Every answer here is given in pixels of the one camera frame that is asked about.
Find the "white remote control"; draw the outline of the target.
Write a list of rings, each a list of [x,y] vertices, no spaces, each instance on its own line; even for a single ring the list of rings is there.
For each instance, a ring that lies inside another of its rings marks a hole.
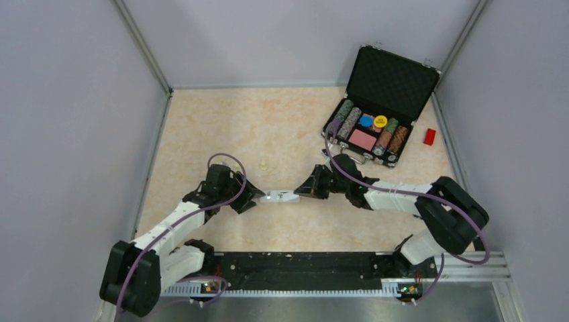
[[[259,203],[299,203],[300,196],[292,190],[266,191],[264,196],[258,198]]]

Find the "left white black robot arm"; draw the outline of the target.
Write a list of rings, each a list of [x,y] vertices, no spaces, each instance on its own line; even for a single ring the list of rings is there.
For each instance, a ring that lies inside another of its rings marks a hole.
[[[198,187],[186,194],[170,215],[132,241],[111,248],[99,297],[96,321],[114,321],[119,312],[145,317],[164,290],[195,273],[207,277],[215,259],[202,243],[182,242],[204,226],[224,206],[241,214],[256,206],[265,192],[250,183],[244,172],[213,164]]]

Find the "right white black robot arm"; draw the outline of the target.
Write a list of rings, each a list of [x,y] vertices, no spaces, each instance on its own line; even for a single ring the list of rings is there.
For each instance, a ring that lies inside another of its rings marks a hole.
[[[345,154],[334,156],[327,165],[315,165],[294,193],[321,200],[338,193],[356,208],[391,209],[420,218],[426,228],[395,250],[393,266],[401,276],[412,276],[422,262],[442,253],[463,254],[489,222],[482,206],[448,176],[427,184],[391,183],[363,176]]]

